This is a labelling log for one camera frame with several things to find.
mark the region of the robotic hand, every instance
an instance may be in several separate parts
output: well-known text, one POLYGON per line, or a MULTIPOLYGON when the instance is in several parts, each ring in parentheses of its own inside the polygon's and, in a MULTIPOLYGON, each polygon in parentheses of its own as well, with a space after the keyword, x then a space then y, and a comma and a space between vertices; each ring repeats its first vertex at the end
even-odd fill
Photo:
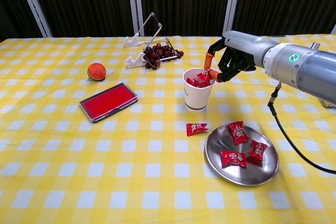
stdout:
POLYGON ((225 47, 218 64, 221 72, 210 71, 217 82, 229 81, 241 71, 253 71, 257 66, 280 82, 336 104, 336 54, 227 31, 209 47, 204 69, 211 68, 215 52, 225 47))

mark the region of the red wrapped candy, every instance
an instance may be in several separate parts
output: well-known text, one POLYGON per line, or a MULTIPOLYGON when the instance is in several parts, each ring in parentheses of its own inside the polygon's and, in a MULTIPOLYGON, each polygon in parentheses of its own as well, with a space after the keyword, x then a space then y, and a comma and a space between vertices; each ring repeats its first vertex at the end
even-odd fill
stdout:
POLYGON ((189 83, 191 86, 194 86, 196 88, 205 88, 210 86, 210 81, 197 81, 195 79, 187 78, 187 83, 189 83))
POLYGON ((207 131, 208 129, 205 126, 206 123, 187 123, 187 136, 191 136, 202 131, 207 131))
POLYGON ((222 156, 222 168, 227 164, 240 165, 243 168, 247 167, 246 156, 240 152, 227 152, 226 150, 220 151, 222 156))
POLYGON ((250 138, 243 131, 243 122, 229 123, 229 128, 232 132, 233 138, 235 140, 235 145, 239 145, 247 142, 250 138))
POLYGON ((254 157, 258 160, 263 161, 262 156, 264 154, 264 151, 265 151, 267 145, 252 140, 252 146, 253 146, 253 149, 248 154, 250 154, 252 157, 254 157))
POLYGON ((211 69, 205 70, 202 73, 199 73, 197 76, 202 80, 202 81, 208 81, 210 82, 210 80, 212 79, 211 75, 210 75, 210 71, 211 69))

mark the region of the black curtain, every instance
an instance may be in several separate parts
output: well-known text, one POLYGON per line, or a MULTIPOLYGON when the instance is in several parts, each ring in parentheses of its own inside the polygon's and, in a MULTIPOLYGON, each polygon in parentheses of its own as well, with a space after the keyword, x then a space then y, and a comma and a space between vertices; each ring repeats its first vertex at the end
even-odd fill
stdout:
POLYGON ((0 0, 0 42, 8 38, 41 37, 26 0, 0 0))
POLYGON ((133 35, 130 0, 39 0, 54 37, 133 35))
POLYGON ((336 0, 238 0, 233 30, 255 35, 328 34, 336 0))
MULTIPOLYGON (((162 23, 160 35, 219 36, 222 34, 227 0, 141 0, 143 19, 154 12, 162 23)), ((154 35, 155 22, 145 27, 154 35)))

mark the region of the table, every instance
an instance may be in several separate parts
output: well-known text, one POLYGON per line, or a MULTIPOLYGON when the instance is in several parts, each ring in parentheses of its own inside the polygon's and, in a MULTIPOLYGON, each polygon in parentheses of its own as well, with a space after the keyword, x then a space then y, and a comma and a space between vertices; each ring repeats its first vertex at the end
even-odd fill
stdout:
MULTIPOLYGON (((8 39, 0 44, 0 222, 2 223, 336 223, 335 176, 293 151, 266 104, 277 82, 262 69, 215 84, 206 112, 186 111, 182 73, 202 66, 218 38, 172 37, 185 54, 158 71, 125 69, 124 38, 8 39), (87 67, 101 62, 102 82, 87 67), (125 82, 138 103, 101 122, 79 101, 125 82), (280 167, 265 185, 242 187, 204 160, 211 130, 244 120, 276 146, 280 167), (186 137, 186 122, 207 133, 186 137)), ((272 38, 336 52, 335 35, 272 38)), ((214 63, 220 60, 220 53, 214 63)), ((310 159, 336 168, 335 110, 284 86, 275 107, 310 159)))

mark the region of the metal plate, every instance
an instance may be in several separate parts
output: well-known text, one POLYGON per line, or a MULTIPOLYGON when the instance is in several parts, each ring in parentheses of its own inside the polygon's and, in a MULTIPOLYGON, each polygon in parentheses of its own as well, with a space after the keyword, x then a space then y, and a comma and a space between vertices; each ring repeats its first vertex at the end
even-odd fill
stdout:
POLYGON ((271 180, 279 167, 279 156, 272 142, 260 132, 243 126, 245 133, 250 140, 244 144, 235 145, 232 133, 227 125, 215 129, 207 138, 205 143, 205 155, 212 166, 222 177, 233 183, 244 186, 256 186, 271 180), (263 155, 263 161, 255 161, 249 157, 252 149, 252 139, 267 144, 263 155), (247 157, 247 168, 237 165, 228 165, 222 168, 221 150, 245 153, 247 157))

